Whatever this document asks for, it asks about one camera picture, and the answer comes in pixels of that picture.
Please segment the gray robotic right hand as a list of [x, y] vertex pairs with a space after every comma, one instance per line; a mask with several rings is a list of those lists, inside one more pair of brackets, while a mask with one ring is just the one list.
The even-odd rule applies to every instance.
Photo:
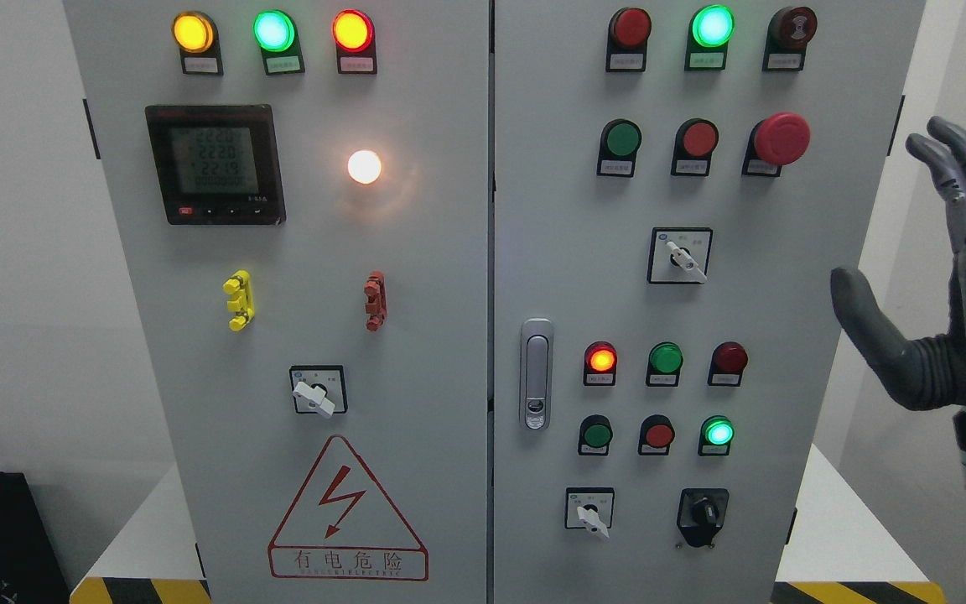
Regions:
[[906, 339], [881, 312], [869, 280], [856, 268], [829, 278], [834, 313], [890, 397], [905, 409], [966, 406], [966, 130], [932, 116], [927, 134], [913, 133], [908, 152], [924, 162], [942, 198], [952, 249], [949, 329]]

